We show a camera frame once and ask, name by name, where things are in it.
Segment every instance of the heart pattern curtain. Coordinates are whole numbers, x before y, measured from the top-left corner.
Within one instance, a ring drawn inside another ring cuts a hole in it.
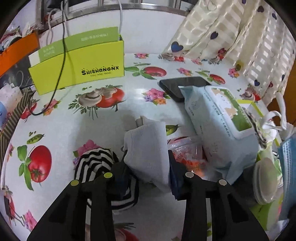
[[[227,61],[268,105],[284,94],[295,40],[264,0],[199,0],[162,55]]]

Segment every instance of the light blue package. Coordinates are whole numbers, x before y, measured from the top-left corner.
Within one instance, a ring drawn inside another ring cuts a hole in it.
[[[0,102],[0,129],[2,130],[7,122],[7,110],[5,106]]]
[[[230,184],[255,163],[259,151],[255,130],[227,88],[181,87],[185,109],[201,137],[207,160]]]
[[[290,208],[296,204],[296,133],[281,143],[279,159],[284,181],[284,199],[279,220],[285,220]]]

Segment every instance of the folded white cloth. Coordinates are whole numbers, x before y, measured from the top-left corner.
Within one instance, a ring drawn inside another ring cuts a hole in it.
[[[165,123],[146,117],[136,123],[139,127],[124,135],[123,150],[127,150],[124,162],[139,179],[154,183],[164,192],[170,191]]]

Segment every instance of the smartphone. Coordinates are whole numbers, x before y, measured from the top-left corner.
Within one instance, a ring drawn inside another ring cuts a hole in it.
[[[184,96],[178,86],[202,87],[210,85],[205,79],[199,76],[165,79],[159,81],[159,86],[176,102],[184,102]]]

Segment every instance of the yellow dot marker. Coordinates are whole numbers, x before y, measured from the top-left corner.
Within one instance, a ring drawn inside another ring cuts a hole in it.
[[[79,181],[78,180],[72,180],[70,184],[71,184],[71,186],[74,187],[74,186],[77,186],[79,184]]]
[[[105,178],[111,178],[112,176],[113,176],[113,174],[110,173],[110,172],[106,172],[106,173],[104,174],[104,177],[105,177]]]

